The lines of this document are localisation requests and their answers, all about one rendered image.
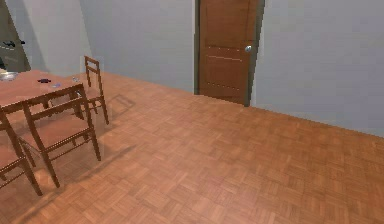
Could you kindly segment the brown wooden room door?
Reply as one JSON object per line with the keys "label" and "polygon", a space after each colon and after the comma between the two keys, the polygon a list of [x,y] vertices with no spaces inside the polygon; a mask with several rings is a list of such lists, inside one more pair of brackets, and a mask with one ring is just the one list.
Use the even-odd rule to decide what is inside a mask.
{"label": "brown wooden room door", "polygon": [[[201,0],[199,93],[248,106],[251,55],[261,0]],[[252,45],[252,52],[245,47]]]}

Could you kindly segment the brown wooden dining chair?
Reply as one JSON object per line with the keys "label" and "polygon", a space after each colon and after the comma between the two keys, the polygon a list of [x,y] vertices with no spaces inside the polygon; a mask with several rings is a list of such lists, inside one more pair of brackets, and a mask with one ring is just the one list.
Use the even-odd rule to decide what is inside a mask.
{"label": "brown wooden dining chair", "polygon": [[29,130],[19,136],[20,143],[27,153],[35,150],[40,155],[57,188],[54,160],[88,142],[101,160],[83,84],[24,100],[21,106]]}
{"label": "brown wooden dining chair", "polygon": [[98,113],[102,109],[104,120],[109,124],[109,116],[103,90],[100,62],[90,56],[84,56],[85,72],[76,75],[76,78],[85,86],[89,108]]}
{"label": "brown wooden dining chair", "polygon": [[[38,196],[43,193],[29,165],[27,156],[24,154],[18,140],[18,136],[12,128],[6,113],[0,106],[0,132],[5,132],[7,140],[0,142],[0,189],[4,188],[17,178],[25,175]],[[21,172],[12,178],[7,178],[6,174],[12,170],[20,168]]]}

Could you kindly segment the brown wooden dining table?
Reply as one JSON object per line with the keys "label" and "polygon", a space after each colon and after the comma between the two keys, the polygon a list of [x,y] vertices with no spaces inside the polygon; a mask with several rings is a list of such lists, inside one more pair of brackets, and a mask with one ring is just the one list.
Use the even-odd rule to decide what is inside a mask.
{"label": "brown wooden dining table", "polygon": [[[50,83],[39,83],[39,79],[50,79]],[[53,88],[52,85],[60,83],[61,87]],[[81,82],[73,82],[40,70],[20,72],[12,81],[0,81],[0,106],[6,115],[23,110],[23,101],[32,100],[49,109],[50,97],[57,98],[59,94],[69,95],[75,99],[78,95],[69,91],[72,86],[81,85]]]}

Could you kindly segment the dark grey fridge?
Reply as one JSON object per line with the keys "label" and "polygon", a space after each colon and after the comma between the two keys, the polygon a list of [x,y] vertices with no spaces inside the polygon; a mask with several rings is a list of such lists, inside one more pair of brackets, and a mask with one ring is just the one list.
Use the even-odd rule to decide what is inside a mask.
{"label": "dark grey fridge", "polygon": [[10,72],[31,69],[5,0],[0,0],[0,64]]}

